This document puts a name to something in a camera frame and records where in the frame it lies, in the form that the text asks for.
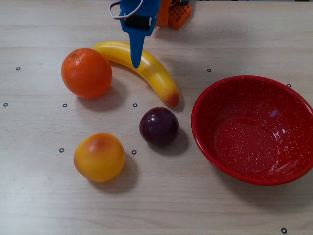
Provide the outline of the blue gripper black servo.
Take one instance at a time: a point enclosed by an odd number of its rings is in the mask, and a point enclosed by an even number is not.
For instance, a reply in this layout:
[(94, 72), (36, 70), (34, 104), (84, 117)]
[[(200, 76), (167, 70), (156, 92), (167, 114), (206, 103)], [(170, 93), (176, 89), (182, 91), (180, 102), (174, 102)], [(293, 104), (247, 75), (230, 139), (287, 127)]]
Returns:
[(122, 28), (129, 33), (130, 55), (134, 68), (141, 63), (144, 39), (150, 36), (157, 23), (158, 13), (161, 6), (160, 0), (122, 0), (120, 3), (120, 15), (128, 15), (133, 12), (139, 4), (139, 9), (127, 19), (121, 21)]

